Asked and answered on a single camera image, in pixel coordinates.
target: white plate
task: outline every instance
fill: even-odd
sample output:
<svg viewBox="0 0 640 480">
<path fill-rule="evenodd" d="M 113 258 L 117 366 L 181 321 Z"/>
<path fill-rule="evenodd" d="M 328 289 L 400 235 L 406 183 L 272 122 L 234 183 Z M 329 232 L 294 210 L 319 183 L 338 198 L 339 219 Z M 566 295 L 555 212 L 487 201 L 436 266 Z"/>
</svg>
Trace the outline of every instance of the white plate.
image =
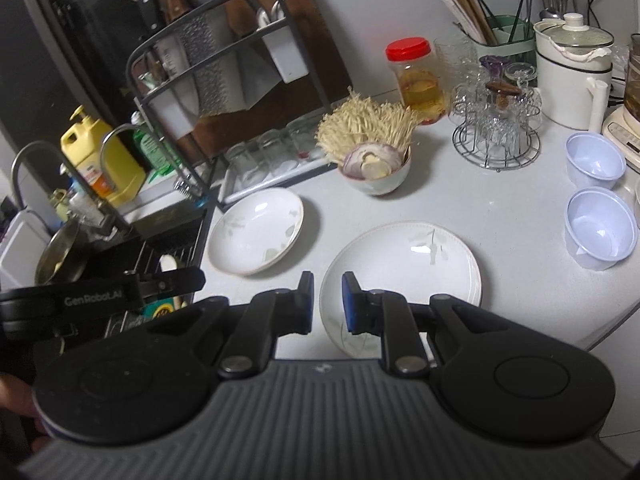
<svg viewBox="0 0 640 480">
<path fill-rule="evenodd" d="M 235 204 L 211 231 L 209 259 L 228 274 L 248 276 L 272 266 L 298 238 L 302 200 L 288 189 L 253 193 Z"/>
<path fill-rule="evenodd" d="M 346 329 L 342 275 L 348 270 L 362 290 L 392 290 L 410 303 L 429 303 L 433 294 L 446 293 L 480 305 L 478 263 L 460 238 L 427 222 L 376 227 L 335 257 L 320 288 L 322 324 L 335 345 L 353 358 L 379 357 L 380 338 L 351 335 Z"/>
</svg>

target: rice cooker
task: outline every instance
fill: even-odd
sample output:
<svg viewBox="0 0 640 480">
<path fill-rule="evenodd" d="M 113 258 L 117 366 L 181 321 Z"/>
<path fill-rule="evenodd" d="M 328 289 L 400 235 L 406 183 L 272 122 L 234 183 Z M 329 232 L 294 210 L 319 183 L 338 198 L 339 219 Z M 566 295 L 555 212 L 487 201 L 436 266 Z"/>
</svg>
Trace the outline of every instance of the rice cooker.
<svg viewBox="0 0 640 480">
<path fill-rule="evenodd" d="M 577 12 L 534 25 L 542 113 L 573 130 L 601 133 L 611 85 L 613 36 Z"/>
</svg>

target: red lid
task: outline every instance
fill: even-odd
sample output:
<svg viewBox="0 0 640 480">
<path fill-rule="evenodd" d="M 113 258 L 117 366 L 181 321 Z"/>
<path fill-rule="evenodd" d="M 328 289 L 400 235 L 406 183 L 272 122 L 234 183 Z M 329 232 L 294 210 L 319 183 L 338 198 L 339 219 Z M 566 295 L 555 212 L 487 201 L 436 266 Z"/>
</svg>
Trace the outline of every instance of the red lid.
<svg viewBox="0 0 640 480">
<path fill-rule="evenodd" d="M 431 45 L 424 38 L 404 38 L 386 46 L 386 58 L 389 61 L 409 61 L 430 52 Z"/>
</svg>

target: human hand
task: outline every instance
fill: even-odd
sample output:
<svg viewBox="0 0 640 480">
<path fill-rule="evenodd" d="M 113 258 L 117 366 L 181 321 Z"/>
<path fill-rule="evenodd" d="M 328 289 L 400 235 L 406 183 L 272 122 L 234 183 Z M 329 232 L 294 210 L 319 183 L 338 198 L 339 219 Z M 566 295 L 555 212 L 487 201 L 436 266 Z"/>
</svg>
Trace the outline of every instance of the human hand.
<svg viewBox="0 0 640 480">
<path fill-rule="evenodd" d="M 43 434 L 47 433 L 33 403 L 31 387 L 17 377 L 9 374 L 0 374 L 0 408 L 6 408 L 17 415 L 34 418 L 36 430 Z M 48 436 L 39 436 L 31 443 L 31 449 L 33 452 L 37 452 L 49 440 Z"/>
</svg>

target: wooden cutting board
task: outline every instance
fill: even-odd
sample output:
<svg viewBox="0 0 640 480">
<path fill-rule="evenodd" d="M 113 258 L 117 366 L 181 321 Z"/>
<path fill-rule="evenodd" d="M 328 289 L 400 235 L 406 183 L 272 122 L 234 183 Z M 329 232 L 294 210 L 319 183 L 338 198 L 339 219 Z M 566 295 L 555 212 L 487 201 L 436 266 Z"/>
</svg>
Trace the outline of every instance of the wooden cutting board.
<svg viewBox="0 0 640 480">
<path fill-rule="evenodd" d="M 285 1 L 329 101 L 347 97 L 351 79 L 315 1 Z M 274 0 L 260 0 L 260 3 L 271 9 Z M 254 30 L 255 13 L 245 0 L 231 0 L 225 9 L 234 32 L 243 35 Z M 262 40 L 254 43 L 254 47 L 263 57 L 268 56 Z M 293 119 L 321 106 L 307 75 L 289 84 L 279 83 L 249 110 L 202 119 L 193 132 L 193 138 L 207 156 L 214 156 L 241 140 L 252 139 L 271 128 L 283 128 Z M 198 160 L 198 153 L 188 139 L 181 139 L 178 145 L 192 162 Z"/>
</svg>

